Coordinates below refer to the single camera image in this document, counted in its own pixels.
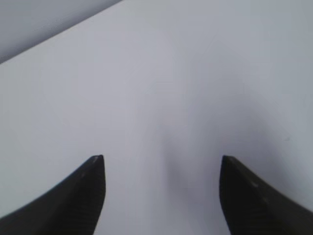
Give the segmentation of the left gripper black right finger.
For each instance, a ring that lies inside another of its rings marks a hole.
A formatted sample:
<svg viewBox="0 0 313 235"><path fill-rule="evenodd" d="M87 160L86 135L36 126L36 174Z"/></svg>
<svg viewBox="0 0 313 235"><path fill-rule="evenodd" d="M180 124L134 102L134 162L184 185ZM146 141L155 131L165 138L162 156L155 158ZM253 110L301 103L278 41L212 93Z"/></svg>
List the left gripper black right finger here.
<svg viewBox="0 0 313 235"><path fill-rule="evenodd" d="M232 156L223 156L221 208L232 235L311 235L313 213L290 200Z"/></svg>

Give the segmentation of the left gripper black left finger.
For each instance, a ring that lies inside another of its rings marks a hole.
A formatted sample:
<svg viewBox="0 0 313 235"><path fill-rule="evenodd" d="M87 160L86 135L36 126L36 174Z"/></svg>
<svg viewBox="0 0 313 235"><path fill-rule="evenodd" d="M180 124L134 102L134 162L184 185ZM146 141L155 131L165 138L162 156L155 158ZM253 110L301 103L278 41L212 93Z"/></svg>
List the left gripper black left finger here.
<svg viewBox="0 0 313 235"><path fill-rule="evenodd" d="M92 156L48 192L0 219L2 235L92 235L105 201L105 163Z"/></svg>

